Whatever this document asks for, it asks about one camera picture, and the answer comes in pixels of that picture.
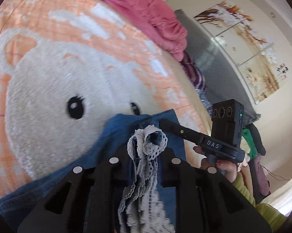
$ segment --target hand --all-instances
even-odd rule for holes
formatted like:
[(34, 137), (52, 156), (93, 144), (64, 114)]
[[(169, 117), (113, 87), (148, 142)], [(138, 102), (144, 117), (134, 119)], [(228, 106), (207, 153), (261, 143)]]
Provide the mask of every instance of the hand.
[[(202, 151), (202, 147), (201, 146), (194, 146), (194, 151), (196, 153), (205, 155), (205, 153)], [(213, 166), (212, 164), (210, 164), (206, 158), (201, 160), (201, 169), (207, 169), (208, 167)], [(226, 175), (225, 177), (231, 182), (233, 183), (235, 181), (235, 179), (237, 178), (237, 166), (232, 163), (231, 161), (228, 160), (217, 160), (216, 163), (216, 167), (219, 170), (225, 170), (226, 171)]]

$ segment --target teddy bear blanket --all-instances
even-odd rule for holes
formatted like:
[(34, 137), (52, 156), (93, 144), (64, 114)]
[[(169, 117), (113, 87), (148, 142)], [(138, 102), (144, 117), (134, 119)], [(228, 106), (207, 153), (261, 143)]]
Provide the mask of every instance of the teddy bear blanket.
[[(117, 113), (210, 118), (168, 53), (100, 0), (0, 6), (0, 197), (74, 161)], [(185, 143), (187, 161), (200, 158)]]

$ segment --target finger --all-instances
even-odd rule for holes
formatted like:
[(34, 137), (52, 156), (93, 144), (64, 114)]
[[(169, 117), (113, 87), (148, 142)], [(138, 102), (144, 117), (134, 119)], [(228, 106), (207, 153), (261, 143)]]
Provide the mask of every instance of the finger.
[(202, 147), (201, 147), (201, 146), (194, 146), (194, 151), (195, 151), (196, 153), (199, 153), (199, 154), (205, 155), (205, 153), (202, 151)]
[(207, 168), (209, 168), (210, 166), (213, 166), (212, 164), (210, 164), (206, 158), (201, 160), (201, 169), (205, 170)]
[(219, 170), (233, 172), (237, 170), (237, 166), (228, 160), (217, 160), (216, 166)]

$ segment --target lace fabric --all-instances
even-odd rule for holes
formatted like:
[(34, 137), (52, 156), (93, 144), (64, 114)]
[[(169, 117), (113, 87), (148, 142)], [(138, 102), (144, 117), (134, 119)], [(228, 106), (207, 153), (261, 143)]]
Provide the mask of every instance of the lace fabric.
[(124, 189), (118, 209), (121, 233), (175, 232), (156, 190), (157, 157), (166, 146), (166, 135), (153, 125), (136, 130), (129, 139), (128, 154), (134, 162), (134, 182)]

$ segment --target blue towel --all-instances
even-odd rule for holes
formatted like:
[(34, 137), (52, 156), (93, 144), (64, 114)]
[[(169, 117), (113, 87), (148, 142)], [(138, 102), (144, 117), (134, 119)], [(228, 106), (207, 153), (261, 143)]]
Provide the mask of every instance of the blue towel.
[[(45, 197), (71, 169), (75, 166), (82, 166), (85, 169), (95, 167), (103, 160), (112, 157), (119, 146), (127, 144), (129, 138), (136, 129), (144, 129), (150, 124), (160, 128), (159, 120), (162, 118), (179, 123), (174, 110), (168, 110), (153, 116), (115, 115), (108, 120), (100, 138), (83, 156), (68, 166), (39, 180), (32, 181), (1, 198), (0, 214), (10, 227), (17, 231), (20, 223), (35, 207), (37, 202)], [(167, 132), (165, 132), (165, 134), (168, 138), (167, 147), (174, 150), (176, 157), (185, 160), (183, 139)], [(166, 217), (169, 218), (170, 223), (175, 226), (175, 188), (162, 188), (158, 183), (157, 189), (159, 191), (160, 200), (164, 203)]]

